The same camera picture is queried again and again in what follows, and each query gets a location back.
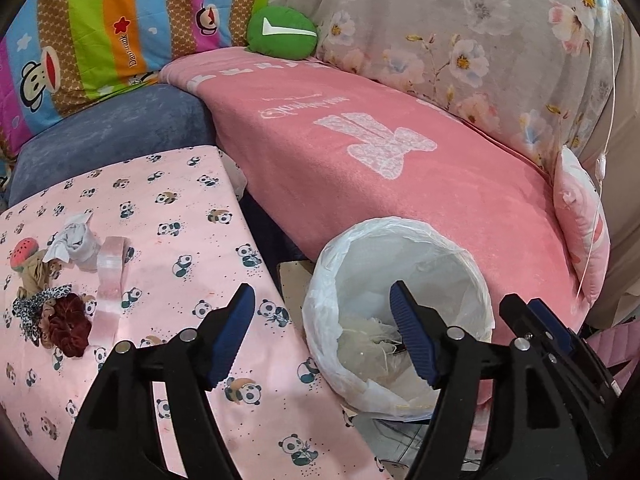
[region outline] green cushion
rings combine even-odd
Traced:
[[[316,26],[289,7],[263,7],[249,20],[247,50],[265,56],[299,60],[316,48]]]

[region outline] blue gripper pad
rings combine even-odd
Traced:
[[[231,308],[232,311],[211,348],[211,370],[207,379],[212,386],[229,377],[242,340],[244,340],[246,331],[249,330],[251,320],[254,318],[255,291],[249,285],[243,285],[236,292],[231,304],[226,307]],[[212,314],[215,314],[215,311],[209,312],[207,316]]]
[[[571,333],[562,324],[562,322],[556,317],[546,304],[536,298],[535,300],[527,303],[529,310],[540,320],[540,322],[549,330],[549,333],[553,335],[556,343],[560,349],[567,355],[569,355],[574,349],[574,345],[571,341]]]
[[[440,377],[436,368],[436,347],[422,328],[414,308],[424,308],[415,303],[403,282],[395,282],[389,291],[391,314],[394,316],[402,342],[419,377],[434,386]]]

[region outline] pink pillow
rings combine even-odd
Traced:
[[[609,229],[593,182],[566,146],[562,147],[556,163],[554,208],[578,279],[584,274],[582,292],[591,306],[600,295],[607,272]],[[592,239],[593,248],[585,272]]]

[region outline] gray blue velvet fabric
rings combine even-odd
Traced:
[[[138,156],[214,144],[209,109],[197,97],[155,84],[60,121],[20,151],[9,206],[63,180]]]

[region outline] white cord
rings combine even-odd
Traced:
[[[591,260],[591,251],[593,251],[593,243],[596,235],[596,226],[598,224],[598,214],[600,213],[600,207],[602,206],[602,181],[604,180],[604,176],[606,173],[606,161],[607,161],[607,151],[609,149],[609,139],[611,138],[611,132],[613,131],[613,115],[616,110],[616,49],[613,45],[613,23],[611,22],[611,12],[609,11],[609,31],[611,32],[611,76],[612,76],[612,86],[611,86],[611,121],[609,123],[609,132],[607,133],[607,140],[604,143],[604,149],[602,153],[598,157],[596,161],[596,179],[598,181],[598,187],[600,188],[598,191],[598,206],[596,207],[596,213],[593,216],[593,227],[591,228],[591,245],[589,246],[589,254],[587,255],[587,263],[584,266],[584,272],[582,273],[582,277],[580,279],[580,286],[578,287],[578,292],[575,295],[575,301],[578,301],[578,297],[580,296],[580,291],[582,290],[582,284],[584,283],[584,277],[587,275],[587,269],[589,268],[589,261]]]

